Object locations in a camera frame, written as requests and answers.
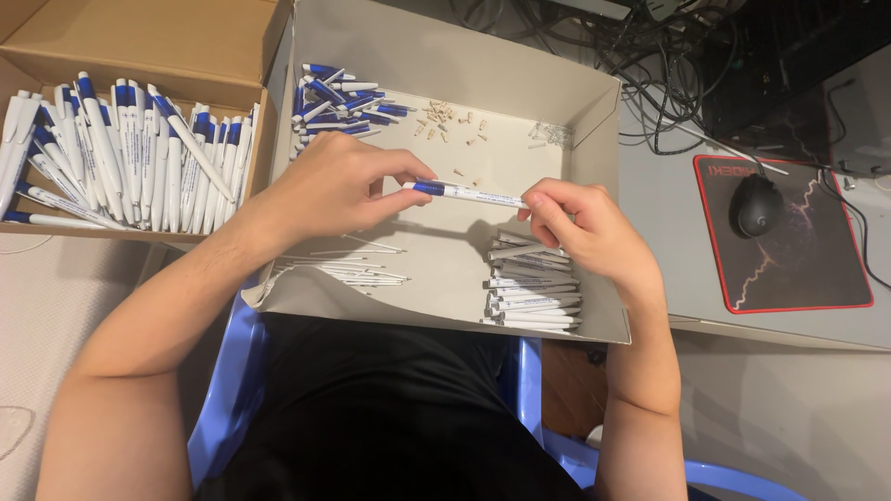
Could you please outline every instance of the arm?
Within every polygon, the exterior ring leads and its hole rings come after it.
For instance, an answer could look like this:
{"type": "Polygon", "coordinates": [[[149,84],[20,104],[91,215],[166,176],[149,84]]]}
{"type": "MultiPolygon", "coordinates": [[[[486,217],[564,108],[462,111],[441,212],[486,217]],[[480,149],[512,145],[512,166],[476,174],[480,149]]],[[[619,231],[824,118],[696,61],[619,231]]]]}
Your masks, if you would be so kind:
{"type": "Polygon", "coordinates": [[[594,482],[599,499],[686,499],[681,374],[656,259],[602,186],[544,179],[524,200],[531,210],[519,218],[531,215],[533,234],[611,278],[628,310],[632,344],[610,345],[607,357],[609,400],[594,482]]]}
{"type": "Polygon", "coordinates": [[[405,151],[322,134],[272,186],[106,318],[50,415],[37,499],[189,499],[176,369],[238,286],[301,240],[370,228],[429,201],[382,178],[435,176],[405,151]]]}

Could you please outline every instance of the white box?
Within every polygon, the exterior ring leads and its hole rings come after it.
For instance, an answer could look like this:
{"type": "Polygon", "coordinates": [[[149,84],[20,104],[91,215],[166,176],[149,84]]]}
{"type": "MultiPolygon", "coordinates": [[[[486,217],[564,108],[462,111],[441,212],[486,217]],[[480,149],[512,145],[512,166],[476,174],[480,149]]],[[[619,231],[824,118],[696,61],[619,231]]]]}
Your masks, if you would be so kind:
{"type": "MultiPolygon", "coordinates": [[[[346,68],[363,81],[380,84],[399,103],[447,101],[472,124],[449,121],[449,142],[439,131],[433,139],[415,136],[412,113],[402,124],[365,141],[387,148],[407,148],[441,178],[470,184],[482,178],[480,190],[519,196],[542,177],[559,177],[581,185],[605,185],[618,193],[618,107],[620,83],[604,73],[497,37],[435,21],[368,0],[300,0],[295,14],[292,71],[284,109],[292,103],[294,78],[300,64],[312,62],[346,68]],[[422,96],[423,101],[415,96],[422,96]],[[481,119],[488,141],[468,146],[481,119]],[[576,129],[576,147],[556,145],[528,149],[528,132],[543,119],[576,129]],[[459,168],[466,177],[458,177],[459,168]]],[[[289,164],[290,121],[282,114],[276,146],[276,179],[289,164]]],[[[398,188],[391,179],[385,193],[398,188]]],[[[528,223],[516,220],[513,209],[468,201],[436,199],[384,222],[365,240],[408,249],[404,254],[365,254],[366,262],[412,281],[379,287],[366,296],[320,270],[299,267],[268,283],[272,265],[261,284],[245,291],[245,300],[261,311],[324,316],[365,322],[552,337],[580,341],[630,342],[627,317],[612,282],[576,267],[584,301],[584,322],[573,335],[541,333],[482,325],[486,306],[482,283],[490,276],[485,256],[498,229],[528,234],[528,223]]],[[[360,242],[315,239],[288,252],[357,249],[360,242]]]]}

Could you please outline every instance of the white mattress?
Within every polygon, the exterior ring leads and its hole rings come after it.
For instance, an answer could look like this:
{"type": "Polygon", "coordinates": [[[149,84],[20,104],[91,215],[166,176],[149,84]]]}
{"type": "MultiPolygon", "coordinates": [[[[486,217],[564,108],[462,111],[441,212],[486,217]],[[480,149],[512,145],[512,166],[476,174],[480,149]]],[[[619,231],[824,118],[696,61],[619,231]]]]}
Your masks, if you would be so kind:
{"type": "Polygon", "coordinates": [[[134,288],[148,245],[0,234],[0,501],[33,499],[56,388],[134,288]]]}

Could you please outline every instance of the person's left hand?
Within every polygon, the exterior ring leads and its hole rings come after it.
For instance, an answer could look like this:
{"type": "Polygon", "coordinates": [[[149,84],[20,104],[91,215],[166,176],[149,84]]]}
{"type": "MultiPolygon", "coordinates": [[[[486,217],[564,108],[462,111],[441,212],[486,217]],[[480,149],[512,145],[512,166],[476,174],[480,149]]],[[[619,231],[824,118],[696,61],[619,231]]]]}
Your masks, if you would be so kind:
{"type": "Polygon", "coordinates": [[[283,252],[307,238],[371,229],[432,200],[407,189],[383,196],[386,176],[400,185],[416,177],[437,178],[407,150],[382,150],[353,136],[322,132],[281,177],[235,214],[257,230],[252,234],[283,252]]]}

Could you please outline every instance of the black shirt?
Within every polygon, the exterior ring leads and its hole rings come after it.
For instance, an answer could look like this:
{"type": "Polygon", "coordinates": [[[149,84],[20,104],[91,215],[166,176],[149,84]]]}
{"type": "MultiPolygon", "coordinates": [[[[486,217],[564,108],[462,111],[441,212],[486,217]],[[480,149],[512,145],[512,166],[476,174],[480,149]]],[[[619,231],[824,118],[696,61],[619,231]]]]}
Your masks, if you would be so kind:
{"type": "Polygon", "coordinates": [[[266,393],[205,500],[585,499],[499,399],[507,338],[267,315],[266,393]]]}

